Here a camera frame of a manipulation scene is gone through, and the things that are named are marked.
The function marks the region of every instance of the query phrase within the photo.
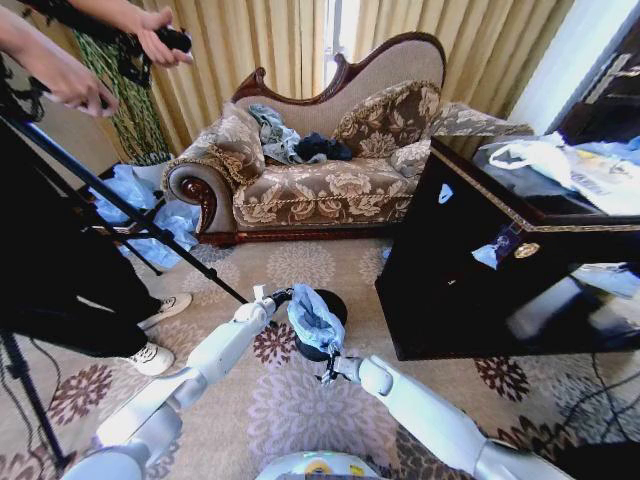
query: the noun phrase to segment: cable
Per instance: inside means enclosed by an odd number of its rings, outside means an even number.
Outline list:
[[[604,379],[602,378],[602,375],[600,375],[600,372],[598,371],[598,363],[596,362],[596,354],[592,353],[591,354],[591,367],[593,368],[593,372],[596,374],[596,377],[598,378],[598,381],[600,382],[600,385],[602,385],[602,388],[607,388],[607,384],[604,382]],[[609,402],[609,408],[611,408],[611,413],[613,415],[612,419],[618,424],[618,428],[620,429],[620,432],[622,433],[622,436],[624,437],[624,439],[628,442],[629,441],[629,435],[627,435],[627,432],[625,432],[622,423],[620,423],[620,419],[618,418],[618,414],[616,413],[616,407],[615,405],[613,405],[613,398],[611,398],[611,392],[609,392],[608,390],[605,391],[605,395],[607,396],[607,401]]]
[[[579,399],[576,403],[573,404],[573,407],[571,407],[571,410],[569,411],[569,415],[567,415],[567,417],[564,419],[564,421],[562,422],[562,424],[560,425],[560,428],[558,428],[556,430],[556,433],[553,434],[551,437],[549,437],[547,439],[546,442],[544,442],[542,444],[542,449],[546,448],[549,446],[549,444],[553,443],[557,438],[558,435],[560,435],[561,431],[566,431],[567,426],[569,425],[569,423],[571,422],[571,419],[573,418],[573,416],[575,415],[576,411],[578,410],[578,407],[580,405],[582,405],[584,402],[586,402],[587,400],[600,395],[601,393],[604,392],[608,392],[610,390],[613,390],[614,388],[618,388],[621,387],[622,385],[625,385],[633,380],[635,380],[636,378],[640,377],[640,370],[637,371],[636,373],[634,373],[633,375],[631,375],[630,377],[625,378],[624,380],[620,380],[617,383],[611,384],[605,388],[602,388],[600,390],[597,390],[595,392],[592,392],[588,395],[583,396],[581,399]]]
[[[601,442],[603,442],[604,439],[607,438],[607,435],[609,434],[609,430],[611,429],[611,425],[613,425],[614,420],[618,421],[618,424],[620,424],[620,420],[619,420],[620,415],[624,415],[627,411],[631,410],[633,407],[637,405],[639,401],[640,401],[640,394],[638,394],[638,396],[636,396],[636,398],[629,405],[624,407],[622,410],[613,412],[613,416],[607,422],[607,428],[604,430],[604,433],[600,436]]]
[[[53,391],[53,395],[51,396],[51,401],[49,402],[49,406],[47,407],[47,411],[49,411],[51,410],[53,399],[56,397],[58,390],[60,390],[60,384],[62,383],[62,373],[60,372],[60,365],[58,364],[56,359],[53,358],[53,356],[51,356],[49,352],[47,352],[44,348],[42,348],[42,346],[33,339],[33,337],[29,338],[29,340],[31,340],[31,344],[36,348],[36,350],[38,350],[40,353],[42,353],[45,357],[49,359],[49,361],[53,364],[53,368],[56,370],[56,388]]]
[[[53,364],[53,368],[56,371],[56,388],[53,391],[53,395],[51,396],[51,401],[49,402],[49,406],[47,406],[47,412],[48,412],[49,410],[51,410],[51,405],[53,405],[53,400],[56,398],[56,395],[57,395],[58,391],[60,390],[60,384],[62,382],[62,373],[60,371],[60,365],[58,364],[56,359],[53,358],[53,356],[49,352],[47,352],[40,344],[38,344],[35,341],[35,339],[33,337],[30,337],[29,340],[31,341],[31,344],[35,347],[36,350],[38,350],[45,357],[47,357],[49,359],[49,361],[51,361],[51,363]],[[42,443],[42,445],[45,446],[45,450],[46,450],[47,454],[49,455],[49,459],[55,464],[55,459],[54,459],[53,452],[49,451],[49,449],[47,448],[48,442],[43,437],[44,433],[42,432],[42,425],[38,425],[36,433],[38,434],[38,438],[40,439],[40,443]]]
[[[38,465],[40,465],[40,473],[38,474],[38,477],[37,477],[38,480],[40,480],[42,479],[42,475],[44,473],[45,464],[44,464],[44,460],[42,460],[40,455],[38,455],[36,452],[33,451],[33,426],[31,425],[31,422],[29,421],[27,414],[22,408],[22,405],[20,405],[20,401],[16,397],[15,393],[13,393],[13,391],[9,388],[9,385],[7,385],[7,379],[5,377],[4,369],[5,369],[5,366],[4,366],[3,353],[0,350],[0,383],[2,384],[2,388],[7,393],[7,395],[13,402],[14,406],[16,407],[16,410],[18,410],[18,413],[20,414],[20,417],[22,418],[22,421],[24,422],[25,427],[27,428],[27,452],[29,453],[29,456],[35,458],[36,461],[38,462]]]

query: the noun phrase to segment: white sneaker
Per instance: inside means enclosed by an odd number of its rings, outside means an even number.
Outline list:
[[[138,353],[126,359],[141,374],[155,377],[165,372],[175,360],[170,350],[147,342]]]
[[[179,314],[191,304],[192,298],[193,297],[190,293],[178,293],[174,297],[163,298],[161,300],[162,305],[160,306],[160,310],[158,310],[158,313],[156,313],[155,315],[151,315],[146,320],[141,321],[140,323],[138,323],[138,326],[143,330],[147,330],[156,325],[161,320]]]

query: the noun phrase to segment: carpet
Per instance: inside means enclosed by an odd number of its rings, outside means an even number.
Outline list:
[[[274,289],[306,282],[336,292],[349,309],[347,354],[375,353],[390,361],[465,410],[490,436],[532,448],[550,460],[571,445],[623,438],[603,394],[584,402],[569,426],[560,428],[579,398],[600,389],[590,355],[398,362],[373,286],[385,245],[388,241],[374,239],[281,242],[225,250],[198,246],[194,253],[247,297],[256,283]],[[160,277],[133,263],[152,294],[194,295],[186,311],[149,331],[154,341],[176,353],[175,371],[211,330],[230,319],[238,304],[184,262]],[[324,365],[297,353],[281,310],[278,326],[256,337],[230,374],[184,412],[181,436],[148,470],[147,478],[250,479],[281,455],[318,449],[358,455],[388,478],[468,478],[438,462],[359,386],[344,380],[320,386],[314,375]],[[76,460],[91,450],[99,423],[146,382],[121,360],[93,359],[43,344],[61,366],[61,384],[54,394],[52,364],[28,340],[20,339],[20,344],[43,400],[50,403],[49,416],[63,448],[74,452]],[[597,361],[609,384],[640,369],[638,352],[601,354]],[[17,382],[7,382],[24,401]],[[635,440],[640,440],[639,391],[636,379],[610,392],[626,435]],[[27,451],[26,427],[4,391],[0,408],[0,479],[38,478],[41,466]],[[35,431],[31,442],[45,461],[42,478],[55,478]]]

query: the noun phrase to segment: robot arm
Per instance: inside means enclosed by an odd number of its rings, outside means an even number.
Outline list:
[[[175,375],[154,380],[109,417],[97,431],[104,448],[87,457],[65,480],[142,479],[178,436],[178,412],[193,405],[208,386],[221,380],[270,322],[283,297],[242,305],[231,321],[217,327],[189,355]],[[341,373],[380,400],[389,413],[434,455],[479,479],[567,479],[541,458],[487,439],[461,410],[415,379],[374,356],[337,357]]]
[[[431,453],[476,479],[569,479],[544,459],[486,438],[460,409],[379,357],[336,359],[334,370],[380,400]]]

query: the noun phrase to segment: tripod leg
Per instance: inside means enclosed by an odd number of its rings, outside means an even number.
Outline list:
[[[27,362],[22,356],[22,352],[20,351],[20,347],[18,347],[18,343],[16,342],[16,338],[13,333],[0,330],[0,337],[2,338],[2,343],[4,344],[7,356],[11,362],[9,372],[14,378],[20,380],[22,388],[24,388],[27,398],[29,399],[29,403],[31,403],[31,408],[33,408],[36,417],[38,417],[38,422],[40,422],[42,430],[47,437],[47,441],[51,446],[56,469],[59,472],[62,472],[71,461],[71,457],[65,456],[62,453],[60,443],[58,443],[58,439],[56,438],[55,433],[53,433],[53,428],[51,427],[51,423],[49,423],[47,414],[42,406],[42,401],[40,400],[38,392],[31,380],[31,376],[29,375],[29,365],[27,365]]]
[[[91,171],[89,171],[84,165],[73,158],[66,150],[64,150],[60,145],[49,138],[46,133],[40,130],[33,123],[22,123],[11,118],[4,118],[4,121],[13,126],[16,130],[26,135],[28,138],[30,138],[36,145],[38,145],[45,152],[55,158],[67,170],[83,180],[90,187],[93,187],[104,198],[109,200],[112,204],[126,213],[129,218],[142,225],[143,230],[146,229],[155,238],[157,238],[164,245],[176,252],[180,257],[182,257],[187,263],[193,266],[205,277],[217,283],[220,288],[222,288],[233,298],[238,300],[240,303],[248,303],[242,295],[240,295],[224,280],[218,277],[218,272],[216,272],[215,269],[207,268],[202,264],[202,262],[198,261],[197,258],[191,255],[187,250],[182,248],[182,246],[180,246],[180,244],[178,244],[173,239],[173,234],[169,230],[162,230],[155,223],[142,215],[137,209],[133,208],[126,201],[120,198],[120,196],[118,196],[117,193],[115,193],[107,185],[105,185],[102,180],[96,177]]]
[[[58,172],[56,172],[51,165],[45,162],[42,158],[35,155],[32,159],[34,162],[34,166],[36,169],[40,171],[46,178],[48,178],[56,187],[62,190],[67,198],[71,200],[76,206],[80,207],[82,211],[89,217],[89,220],[95,221],[97,224],[101,225],[110,235],[116,236],[117,232],[113,228],[113,226],[107,222],[102,216],[97,212],[96,206],[85,198],[82,197],[77,191],[75,191],[62,176]],[[121,240],[121,243],[131,251],[136,257],[138,257],[147,267],[149,267],[153,273],[157,276],[162,275],[162,272],[153,266],[146,258],[142,256],[138,250],[133,248],[133,246],[127,242],[126,240]]]

